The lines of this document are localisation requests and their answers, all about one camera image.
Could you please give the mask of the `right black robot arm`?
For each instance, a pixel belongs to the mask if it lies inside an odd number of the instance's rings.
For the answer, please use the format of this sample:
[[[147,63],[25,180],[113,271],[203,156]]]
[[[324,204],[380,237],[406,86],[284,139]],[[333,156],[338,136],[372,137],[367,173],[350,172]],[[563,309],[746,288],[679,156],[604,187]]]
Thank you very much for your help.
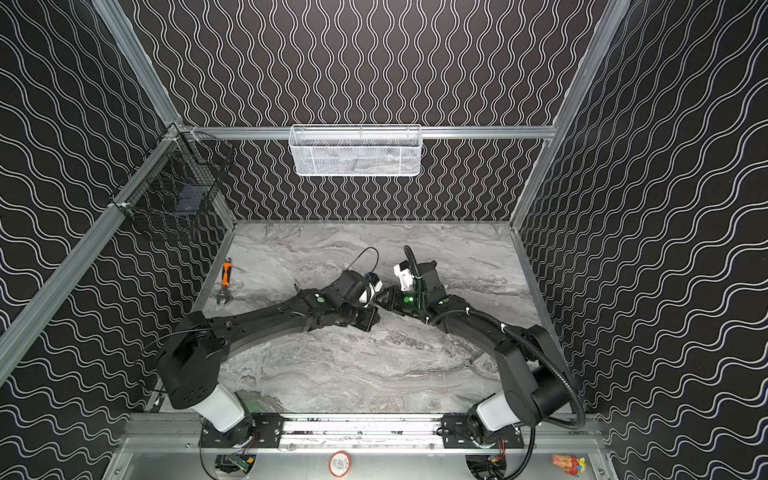
[[[381,292],[377,298],[381,306],[458,336],[495,361],[500,390],[468,413],[476,437],[542,422],[567,430],[584,427],[582,401],[546,329],[512,325],[449,294],[434,261],[413,266],[404,260],[393,271],[399,284]]]

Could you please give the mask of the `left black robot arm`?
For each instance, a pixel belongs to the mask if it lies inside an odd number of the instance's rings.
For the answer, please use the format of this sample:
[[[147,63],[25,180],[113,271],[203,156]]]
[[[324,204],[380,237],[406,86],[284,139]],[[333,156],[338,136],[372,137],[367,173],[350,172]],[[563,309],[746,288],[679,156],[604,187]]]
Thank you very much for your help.
[[[326,326],[368,331],[380,316],[379,277],[344,270],[321,289],[304,289],[278,304],[246,313],[206,317],[195,311],[161,340],[155,365],[170,405],[191,409],[220,433],[247,417],[237,396],[219,383],[221,365],[255,345]]]

